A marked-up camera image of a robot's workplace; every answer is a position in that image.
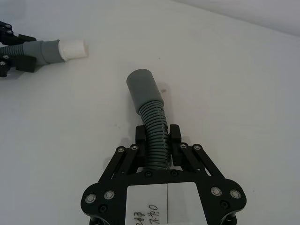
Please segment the white backdrop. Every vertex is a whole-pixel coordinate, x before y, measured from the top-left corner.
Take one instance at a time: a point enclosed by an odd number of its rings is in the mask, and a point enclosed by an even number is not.
[[[85,39],[90,56],[0,81],[0,224],[88,224],[83,191],[141,124],[126,86],[138,68],[169,124],[243,187],[239,224],[298,224],[300,39],[168,0],[21,2],[0,20]]]

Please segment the white surface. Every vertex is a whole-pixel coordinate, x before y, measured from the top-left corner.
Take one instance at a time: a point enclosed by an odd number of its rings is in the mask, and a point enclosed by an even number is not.
[[[127,188],[125,225],[155,222],[173,225],[207,225],[195,183],[136,185]]]
[[[84,41],[59,41],[58,48],[64,61],[88,57],[88,46]]]
[[[1,225],[88,223],[84,190],[141,124],[126,86],[139,68],[183,140],[243,187],[240,225],[299,223],[299,38],[174,1],[23,3],[16,32],[90,55],[0,82]]]
[[[175,0],[300,36],[299,0]]]

